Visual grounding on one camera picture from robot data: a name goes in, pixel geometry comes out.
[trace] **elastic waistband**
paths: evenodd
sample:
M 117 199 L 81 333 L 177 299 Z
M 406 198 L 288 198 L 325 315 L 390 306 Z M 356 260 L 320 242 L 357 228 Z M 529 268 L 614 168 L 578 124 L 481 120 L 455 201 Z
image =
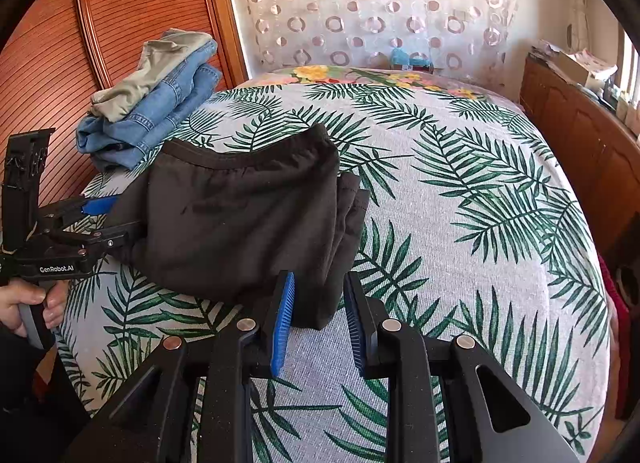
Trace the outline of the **elastic waistband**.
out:
M 287 136 L 287 138 L 283 138 L 279 142 L 252 153 L 217 153 L 177 138 L 165 142 L 160 152 L 194 166 L 222 170 L 258 166 L 271 160 L 277 160 L 286 154 L 309 150 L 320 145 L 329 145 L 335 148 L 329 141 L 329 135 L 324 124 L 316 124 L 302 133 Z

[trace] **dark brown pants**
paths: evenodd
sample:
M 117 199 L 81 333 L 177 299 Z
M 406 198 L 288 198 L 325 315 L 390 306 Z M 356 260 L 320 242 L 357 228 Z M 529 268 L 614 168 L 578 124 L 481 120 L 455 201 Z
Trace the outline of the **dark brown pants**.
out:
M 369 192 L 338 175 L 322 125 L 253 153 L 171 140 L 119 197 L 105 226 L 135 220 L 146 236 L 116 257 L 167 289 L 227 303 L 270 295 L 293 271 L 293 325 L 323 328 L 358 250 Z

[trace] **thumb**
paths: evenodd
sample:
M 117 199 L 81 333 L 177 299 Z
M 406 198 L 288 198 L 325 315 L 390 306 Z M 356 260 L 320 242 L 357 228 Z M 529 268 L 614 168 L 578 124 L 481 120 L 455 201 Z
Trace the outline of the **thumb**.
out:
M 12 279 L 7 286 L 0 291 L 0 299 L 5 305 L 12 304 L 39 304 L 46 297 L 44 289 L 27 283 L 21 279 Z

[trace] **human hand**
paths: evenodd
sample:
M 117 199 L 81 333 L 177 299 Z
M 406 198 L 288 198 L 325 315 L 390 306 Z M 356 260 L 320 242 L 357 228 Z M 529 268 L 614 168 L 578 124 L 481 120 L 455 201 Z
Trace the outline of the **human hand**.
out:
M 20 318 L 18 304 L 40 304 L 47 297 L 42 318 L 48 329 L 60 325 L 66 307 L 69 281 L 56 281 L 49 293 L 21 279 L 12 279 L 7 286 L 0 287 L 0 322 L 21 337 L 27 330 Z

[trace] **bed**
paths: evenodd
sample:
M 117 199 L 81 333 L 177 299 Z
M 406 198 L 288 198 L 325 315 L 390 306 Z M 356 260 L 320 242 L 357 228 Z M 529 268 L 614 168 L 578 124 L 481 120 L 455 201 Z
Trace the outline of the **bed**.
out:
M 606 297 L 580 205 L 537 129 L 516 104 L 441 77 L 303 66 L 215 93 L 172 136 L 251 151 L 316 122 L 371 192 L 354 265 L 367 294 L 424 334 L 476 338 L 585 461 L 607 392 Z M 84 193 L 119 194 L 157 152 Z M 74 284 L 58 350 L 94 412 L 164 335 L 216 334 L 239 312 L 107 256 Z M 343 309 L 323 331 L 291 332 L 281 376 L 254 382 L 256 461 L 383 461 L 386 382 L 358 376 Z

